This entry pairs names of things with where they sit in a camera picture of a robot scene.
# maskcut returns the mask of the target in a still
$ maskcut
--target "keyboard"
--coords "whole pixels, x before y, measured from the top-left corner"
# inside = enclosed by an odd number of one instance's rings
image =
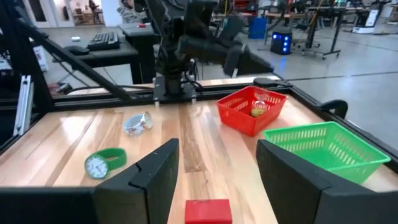
[[[120,48],[120,41],[117,32],[96,34],[88,43],[89,50],[109,50]]]

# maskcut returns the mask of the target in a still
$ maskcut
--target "watch face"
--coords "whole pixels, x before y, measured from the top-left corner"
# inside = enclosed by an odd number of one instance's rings
[[[86,159],[86,172],[94,179],[102,179],[108,174],[108,164],[101,156],[92,155]]]

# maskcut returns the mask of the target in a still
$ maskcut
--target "desk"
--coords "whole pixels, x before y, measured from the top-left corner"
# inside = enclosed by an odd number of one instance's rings
[[[201,84],[248,80],[206,80]],[[124,134],[123,121],[143,111],[151,113],[154,127],[136,137]],[[267,129],[317,122],[322,119],[290,95]],[[184,223],[186,200],[209,198],[228,198],[234,223],[277,223],[254,157],[262,134],[252,138],[223,125],[215,101],[46,114],[0,156],[0,186],[95,186],[101,180],[88,178],[83,167],[91,153],[122,147],[128,158],[125,168],[170,138],[180,139],[170,224]],[[397,190],[398,177],[381,166],[364,185],[377,191]]]
[[[90,53],[87,55],[76,55],[75,57],[85,62],[91,68],[129,64],[133,83],[142,83],[142,79],[138,79],[138,77],[141,77],[141,67],[139,64],[140,61],[138,59],[138,51],[123,38],[119,39],[119,49],[95,50],[90,51]],[[81,40],[79,42],[71,41],[69,45],[87,47],[88,41],[89,40]],[[58,62],[58,59],[53,58],[52,62]]]
[[[154,44],[155,33],[151,25],[146,27],[137,27],[138,22],[130,24],[120,24],[118,27],[122,30],[126,40],[134,46],[139,54],[141,65],[141,76],[133,79],[134,84],[151,83],[156,77]]]

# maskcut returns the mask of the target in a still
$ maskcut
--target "plastic basket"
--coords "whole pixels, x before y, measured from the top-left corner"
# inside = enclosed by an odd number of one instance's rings
[[[357,184],[390,161],[336,122],[266,130],[264,135],[266,140]]]
[[[257,118],[250,115],[255,96],[266,96],[266,111]],[[253,136],[279,116],[287,96],[256,86],[247,86],[217,102],[221,122],[238,131]]]

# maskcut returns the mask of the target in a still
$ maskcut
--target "red basket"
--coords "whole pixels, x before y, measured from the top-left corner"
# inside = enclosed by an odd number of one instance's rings
[[[257,118],[250,115],[252,105],[257,101],[255,95],[267,95],[264,101],[267,109]],[[256,86],[247,86],[217,101],[217,107],[224,124],[253,136],[279,116],[286,99],[287,96],[283,94]]]

